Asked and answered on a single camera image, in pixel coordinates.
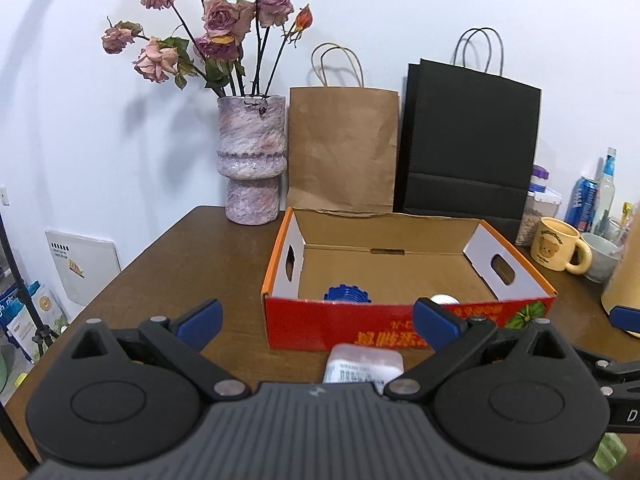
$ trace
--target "flower vase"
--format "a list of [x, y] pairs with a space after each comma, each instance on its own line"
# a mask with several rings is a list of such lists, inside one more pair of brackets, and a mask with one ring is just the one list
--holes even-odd
[[231, 221], [261, 225], [280, 209], [278, 175], [287, 169], [282, 96], [221, 97], [218, 172], [228, 177], [225, 212]]

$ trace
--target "black strap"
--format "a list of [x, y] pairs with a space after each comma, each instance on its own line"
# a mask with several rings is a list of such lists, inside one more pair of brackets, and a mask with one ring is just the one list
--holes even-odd
[[[486, 38], [486, 42], [489, 45], [489, 57], [486, 60], [486, 67], [484, 67], [484, 72], [488, 72], [489, 71], [489, 64], [491, 63], [491, 57], [492, 57], [492, 46], [491, 46], [491, 40], [489, 39], [489, 35], [482, 30], [481, 28], [470, 28], [469, 30], [466, 30], [465, 32], [462, 33], [462, 36], [460, 36], [460, 39], [458, 40], [458, 44], [456, 45], [456, 49], [453, 52], [453, 64], [456, 64], [458, 62], [458, 49], [460, 48], [460, 44], [465, 41], [465, 35], [468, 32], [473, 31], [474, 33], [471, 35], [473, 36], [476, 32], [482, 32]], [[464, 68], [466, 68], [466, 60], [465, 60], [465, 53], [466, 53], [466, 46], [469, 44], [469, 40], [471, 39], [471, 37], [467, 38], [466, 43], [465, 43], [465, 47], [463, 49], [462, 52], [462, 66]]]
[[504, 43], [502, 42], [502, 38], [500, 36], [500, 34], [498, 34], [498, 31], [495, 30], [494, 28], [491, 27], [481, 27], [481, 28], [470, 28], [469, 30], [466, 30], [462, 36], [460, 36], [460, 39], [458, 40], [458, 44], [456, 45], [456, 50], [454, 52], [454, 60], [453, 60], [453, 64], [456, 63], [457, 61], [457, 57], [458, 57], [458, 49], [460, 47], [460, 44], [465, 41], [465, 35], [468, 34], [469, 32], [473, 33], [466, 38], [466, 42], [465, 42], [465, 46], [462, 49], [462, 66], [466, 68], [466, 48], [469, 44], [469, 42], [471, 41], [471, 38], [474, 37], [478, 32], [482, 32], [482, 34], [484, 34], [487, 43], [489, 45], [489, 57], [487, 59], [486, 62], [486, 66], [484, 68], [484, 72], [487, 73], [489, 71], [489, 65], [491, 64], [491, 59], [492, 59], [492, 43], [491, 43], [491, 39], [489, 38], [489, 35], [485, 32], [486, 30], [490, 30], [492, 33], [494, 33], [496, 35], [496, 37], [498, 38], [498, 42], [500, 43], [500, 72], [499, 75], [502, 76], [502, 72], [504, 71]]

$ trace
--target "paper bag handle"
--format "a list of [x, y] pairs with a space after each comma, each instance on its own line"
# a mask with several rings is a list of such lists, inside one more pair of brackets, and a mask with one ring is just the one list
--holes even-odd
[[489, 38], [489, 35], [485, 32], [486, 30], [490, 30], [492, 31], [496, 37], [498, 38], [498, 42], [500, 43], [500, 72], [499, 75], [502, 76], [502, 71], [504, 70], [504, 43], [502, 42], [502, 38], [500, 36], [500, 34], [498, 34], [498, 31], [495, 30], [494, 28], [491, 27], [482, 27], [482, 28], [470, 28], [469, 30], [466, 30], [462, 36], [460, 36], [460, 39], [458, 40], [458, 44], [456, 45], [456, 49], [453, 53], [453, 64], [456, 64], [457, 60], [458, 60], [458, 49], [460, 48], [460, 44], [465, 41], [465, 35], [468, 32], [473, 31], [473, 33], [466, 38], [466, 42], [465, 42], [465, 46], [462, 49], [462, 66], [464, 68], [466, 68], [466, 48], [469, 45], [469, 42], [471, 41], [471, 38], [474, 37], [478, 32], [482, 32], [482, 34], [484, 34], [484, 37], [486, 38], [486, 42], [489, 45], [489, 56], [488, 59], [486, 60], [486, 66], [484, 67], [484, 73], [489, 72], [489, 65], [491, 63], [491, 58], [492, 58], [492, 43], [491, 43], [491, 39]]
[[[327, 45], [331, 45], [331, 48], [328, 48], [327, 50], [325, 50], [320, 56], [320, 68], [318, 68], [318, 66], [316, 65], [316, 60], [314, 59], [314, 56], [316, 55], [316, 52], [320, 48]], [[329, 84], [326, 81], [326, 73], [324, 72], [324, 56], [326, 56], [326, 54], [331, 52], [332, 50], [341, 50], [344, 53], [344, 55], [349, 60], [349, 63], [351, 64], [351, 68], [353, 69], [353, 74], [356, 76], [356, 80], [358, 81], [358, 86], [361, 88], [364, 88], [364, 74], [362, 72], [362, 65], [360, 64], [360, 60], [358, 59], [358, 56], [356, 56], [355, 52], [350, 48], [346, 46], [338, 45], [337, 43], [331, 43], [330, 41], [319, 44], [318, 46], [315, 47], [315, 49], [311, 53], [311, 67], [314, 69], [314, 73], [316, 74], [316, 76], [318, 76], [318, 79], [322, 83], [322, 86], [329, 86]], [[349, 54], [353, 55], [353, 57], [355, 58], [356, 63], [358, 64], [359, 70], [356, 70], [356, 66], [351, 60], [351, 56], [349, 56]]]

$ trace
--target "orange cardboard box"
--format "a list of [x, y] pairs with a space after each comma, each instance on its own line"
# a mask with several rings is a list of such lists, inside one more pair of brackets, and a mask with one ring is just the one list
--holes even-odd
[[[341, 283], [372, 303], [322, 300]], [[483, 220], [288, 208], [262, 286], [269, 346], [426, 347], [412, 306], [434, 294], [456, 298], [447, 308], [460, 317], [504, 326], [546, 314], [556, 291]]]

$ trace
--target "yellow mug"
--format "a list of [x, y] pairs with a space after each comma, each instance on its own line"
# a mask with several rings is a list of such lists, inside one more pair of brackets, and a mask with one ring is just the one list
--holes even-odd
[[[578, 249], [580, 264], [572, 265], [571, 258]], [[551, 270], [568, 270], [573, 274], [584, 274], [591, 267], [591, 248], [580, 238], [578, 229], [571, 225], [543, 216], [533, 238], [531, 256], [536, 263]]]

